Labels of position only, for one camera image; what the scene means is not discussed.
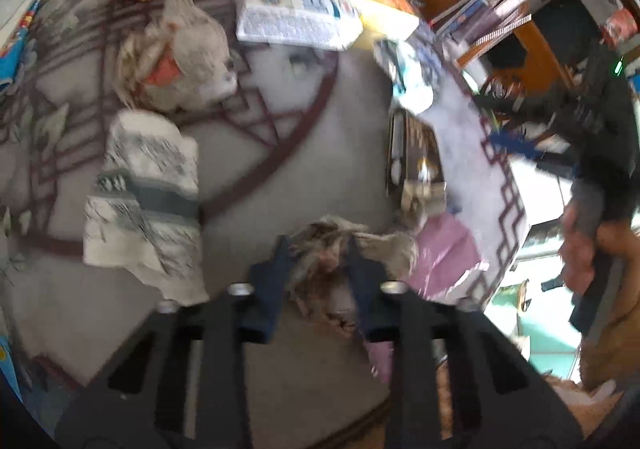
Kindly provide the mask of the right hand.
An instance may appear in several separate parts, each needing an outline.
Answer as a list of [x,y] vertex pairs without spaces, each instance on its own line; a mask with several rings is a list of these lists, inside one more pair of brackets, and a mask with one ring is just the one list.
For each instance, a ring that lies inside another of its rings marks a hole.
[[577,229],[578,209],[574,202],[565,208],[562,217],[564,242],[560,253],[564,261],[563,279],[566,286],[584,295],[594,280],[594,255],[601,249],[605,254],[620,256],[626,261],[626,275],[620,280],[621,299],[639,299],[639,237],[623,222],[606,222],[594,238]]

